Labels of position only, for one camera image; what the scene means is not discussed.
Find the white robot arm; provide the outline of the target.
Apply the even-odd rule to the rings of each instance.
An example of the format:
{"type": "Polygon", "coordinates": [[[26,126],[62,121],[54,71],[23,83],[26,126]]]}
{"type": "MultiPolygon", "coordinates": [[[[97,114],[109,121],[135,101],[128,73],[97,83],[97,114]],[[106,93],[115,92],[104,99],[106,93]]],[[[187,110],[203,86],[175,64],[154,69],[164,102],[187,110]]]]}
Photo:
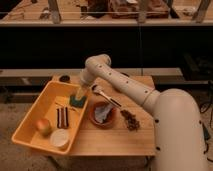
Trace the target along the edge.
{"type": "Polygon", "coordinates": [[[141,106],[154,119],[153,171],[209,171],[199,107],[184,90],[155,88],[135,81],[110,67],[106,54],[86,59],[79,76],[82,87],[100,77],[141,106]]]}

